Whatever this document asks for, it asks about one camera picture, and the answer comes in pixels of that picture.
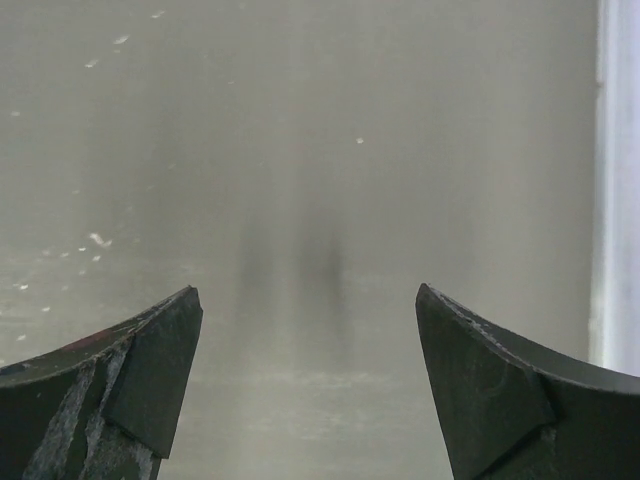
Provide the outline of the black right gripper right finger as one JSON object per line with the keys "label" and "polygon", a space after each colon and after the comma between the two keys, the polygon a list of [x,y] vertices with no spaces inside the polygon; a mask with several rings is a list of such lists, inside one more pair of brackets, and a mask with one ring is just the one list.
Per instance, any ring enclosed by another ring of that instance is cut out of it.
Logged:
{"label": "black right gripper right finger", "polygon": [[454,478],[638,478],[637,377],[513,333],[426,283],[415,307]]}

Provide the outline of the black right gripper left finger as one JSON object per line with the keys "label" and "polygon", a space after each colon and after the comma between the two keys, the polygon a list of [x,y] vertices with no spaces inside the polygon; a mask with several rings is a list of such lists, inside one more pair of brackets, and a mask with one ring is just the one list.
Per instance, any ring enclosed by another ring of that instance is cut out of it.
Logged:
{"label": "black right gripper left finger", "polygon": [[2,478],[157,478],[202,318],[188,286],[122,323],[2,367]]}

